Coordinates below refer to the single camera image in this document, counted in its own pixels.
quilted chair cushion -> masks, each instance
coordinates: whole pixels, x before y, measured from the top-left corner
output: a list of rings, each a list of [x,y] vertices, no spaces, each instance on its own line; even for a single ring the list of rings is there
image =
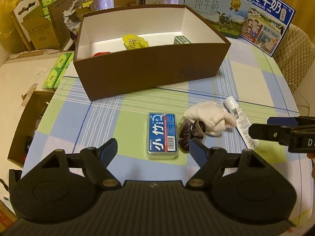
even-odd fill
[[[315,58],[315,45],[306,33],[291,24],[273,58],[286,82],[298,86]]]

blue milk box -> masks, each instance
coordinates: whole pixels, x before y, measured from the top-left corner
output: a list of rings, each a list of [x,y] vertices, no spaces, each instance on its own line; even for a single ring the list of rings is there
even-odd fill
[[[208,19],[227,37],[238,38],[251,6],[250,0],[178,0]]]
[[[149,113],[146,156],[172,159],[178,155],[176,117],[172,113]]]
[[[282,0],[250,0],[252,5],[240,36],[273,56],[294,17]]]

white glove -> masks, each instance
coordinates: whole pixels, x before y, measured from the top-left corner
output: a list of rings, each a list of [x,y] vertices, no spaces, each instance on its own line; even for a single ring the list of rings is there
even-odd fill
[[[206,134],[220,135],[227,128],[236,127],[236,118],[216,102],[206,101],[189,107],[184,116],[192,123],[201,120],[206,125]]]

black cable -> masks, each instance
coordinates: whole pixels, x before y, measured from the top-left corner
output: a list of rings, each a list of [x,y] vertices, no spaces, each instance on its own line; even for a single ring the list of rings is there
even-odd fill
[[[0,183],[3,184],[3,187],[4,187],[5,190],[8,192],[8,191],[9,191],[9,187],[6,185],[6,183],[3,181],[2,178],[0,178]]]

yellow snack package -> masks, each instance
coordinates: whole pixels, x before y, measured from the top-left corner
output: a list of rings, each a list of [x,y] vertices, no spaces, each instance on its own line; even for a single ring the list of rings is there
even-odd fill
[[[122,38],[127,50],[149,47],[149,43],[142,37],[128,34]]]

